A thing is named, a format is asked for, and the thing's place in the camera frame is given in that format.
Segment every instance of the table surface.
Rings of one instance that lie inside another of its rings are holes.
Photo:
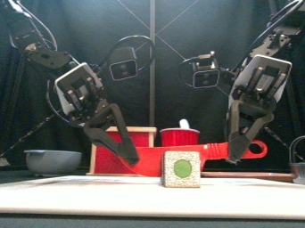
[[[165,188],[156,177],[69,175],[0,184],[0,213],[305,220],[305,185],[201,178]]]

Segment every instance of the green sponge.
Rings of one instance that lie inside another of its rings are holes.
[[[200,155],[196,151],[165,151],[161,183],[171,188],[200,187]]]

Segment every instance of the black cable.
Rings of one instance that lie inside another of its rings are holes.
[[[247,48],[247,50],[244,52],[244,56],[242,57],[240,61],[236,63],[232,71],[235,71],[239,68],[240,64],[244,61],[244,58],[246,58],[247,54],[251,52],[251,50],[254,48],[255,43],[258,41],[260,41],[267,36],[267,34],[270,33],[270,31],[282,23],[282,21],[290,16],[290,14],[294,13],[299,9],[299,7],[302,6],[302,4],[303,4],[303,0],[295,0],[295,1],[292,1],[271,17],[270,22],[267,23],[266,30],[256,37],[256,39],[254,40],[252,44],[248,46],[248,48]]]

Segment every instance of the metal pole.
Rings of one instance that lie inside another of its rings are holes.
[[[156,5],[155,0],[149,0],[149,39],[155,44],[156,34]],[[149,88],[148,88],[148,125],[155,126],[155,61],[149,65]]]

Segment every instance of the wooden edge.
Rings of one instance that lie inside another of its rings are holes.
[[[292,183],[292,174],[259,172],[201,172],[204,178],[255,178],[268,181]]]
[[[110,126],[105,132],[116,132],[117,128],[116,126]],[[148,132],[148,133],[153,133],[153,135],[156,134],[157,129],[155,127],[151,126],[128,126],[127,127],[127,131],[128,132]]]

